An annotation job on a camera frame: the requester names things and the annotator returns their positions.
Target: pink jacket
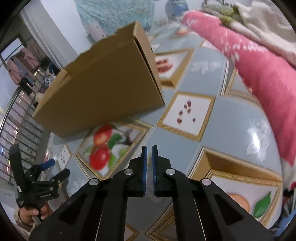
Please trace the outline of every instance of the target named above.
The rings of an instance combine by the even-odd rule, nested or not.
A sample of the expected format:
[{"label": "pink jacket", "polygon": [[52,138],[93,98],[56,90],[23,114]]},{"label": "pink jacket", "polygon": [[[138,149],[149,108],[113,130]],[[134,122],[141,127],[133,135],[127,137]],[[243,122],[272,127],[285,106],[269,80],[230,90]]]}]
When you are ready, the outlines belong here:
[{"label": "pink jacket", "polygon": [[9,73],[9,76],[11,77],[11,79],[13,80],[13,82],[17,85],[19,85],[22,76],[20,75],[20,71],[17,68],[17,66],[15,65],[15,63],[10,59],[7,63],[7,70]]},{"label": "pink jacket", "polygon": [[38,60],[32,55],[32,53],[28,49],[22,48],[20,51],[22,51],[25,54],[25,59],[28,61],[28,64],[33,69],[40,65]]}]

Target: white cloth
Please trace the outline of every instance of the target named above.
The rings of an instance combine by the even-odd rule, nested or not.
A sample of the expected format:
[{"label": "white cloth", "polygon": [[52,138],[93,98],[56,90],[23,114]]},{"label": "white cloth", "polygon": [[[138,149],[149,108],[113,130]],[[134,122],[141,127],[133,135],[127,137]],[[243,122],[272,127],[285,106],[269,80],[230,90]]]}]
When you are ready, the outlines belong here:
[{"label": "white cloth", "polygon": [[43,93],[37,93],[36,94],[36,96],[35,96],[35,101],[36,102],[38,102],[38,103],[40,103],[41,101],[42,101],[42,99],[43,99],[43,96],[44,96],[44,94]]},{"label": "white cloth", "polygon": [[233,22],[230,28],[264,45],[296,66],[296,33],[278,7],[271,0],[253,0],[250,7],[240,3],[235,5],[244,24],[254,34],[246,34],[243,25],[238,27]]}]

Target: human hand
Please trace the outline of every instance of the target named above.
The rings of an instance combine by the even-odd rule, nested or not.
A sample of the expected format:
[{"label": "human hand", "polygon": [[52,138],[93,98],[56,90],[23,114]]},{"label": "human hand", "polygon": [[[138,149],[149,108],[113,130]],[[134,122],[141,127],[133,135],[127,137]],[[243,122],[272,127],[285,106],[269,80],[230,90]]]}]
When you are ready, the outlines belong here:
[{"label": "human hand", "polygon": [[[49,207],[48,203],[45,202],[44,206],[40,209],[41,219],[46,219],[52,213],[51,208]],[[23,207],[19,210],[19,216],[21,221],[24,224],[33,226],[34,220],[32,216],[37,216],[39,211],[32,207]]]}]

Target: metal railing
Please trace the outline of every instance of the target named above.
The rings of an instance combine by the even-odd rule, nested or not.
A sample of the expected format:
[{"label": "metal railing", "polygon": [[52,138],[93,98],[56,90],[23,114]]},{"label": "metal railing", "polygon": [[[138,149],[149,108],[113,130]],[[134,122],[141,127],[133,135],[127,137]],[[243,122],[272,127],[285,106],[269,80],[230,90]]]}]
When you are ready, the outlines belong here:
[{"label": "metal railing", "polygon": [[12,95],[4,116],[0,120],[0,179],[14,185],[8,151],[11,145],[18,143],[21,150],[22,165],[28,170],[34,163],[43,128],[32,118],[35,108],[33,100],[41,89],[47,87],[36,78],[32,93],[28,96],[21,87]]}]

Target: pink blanket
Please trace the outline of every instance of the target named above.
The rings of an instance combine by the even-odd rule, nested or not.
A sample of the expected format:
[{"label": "pink blanket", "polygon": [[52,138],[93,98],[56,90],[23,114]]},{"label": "pink blanket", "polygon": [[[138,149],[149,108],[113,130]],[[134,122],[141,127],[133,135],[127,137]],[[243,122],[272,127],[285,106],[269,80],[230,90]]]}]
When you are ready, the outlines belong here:
[{"label": "pink blanket", "polygon": [[191,10],[182,23],[235,63],[244,84],[264,109],[282,158],[285,188],[296,181],[296,71],[285,59],[221,25],[214,16]]}]

